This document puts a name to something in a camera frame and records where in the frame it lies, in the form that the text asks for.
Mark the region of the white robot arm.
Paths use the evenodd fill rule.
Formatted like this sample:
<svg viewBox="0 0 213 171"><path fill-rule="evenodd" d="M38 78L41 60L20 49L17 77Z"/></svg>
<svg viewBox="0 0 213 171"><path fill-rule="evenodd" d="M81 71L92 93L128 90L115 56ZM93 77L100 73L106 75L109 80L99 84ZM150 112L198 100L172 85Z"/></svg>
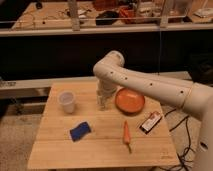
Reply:
<svg viewBox="0 0 213 171"><path fill-rule="evenodd" d="M119 51L110 51L94 65L100 108L105 109L107 99L120 85L191 114L201 121L192 171L213 171L213 87L132 71L125 69L124 63Z"/></svg>

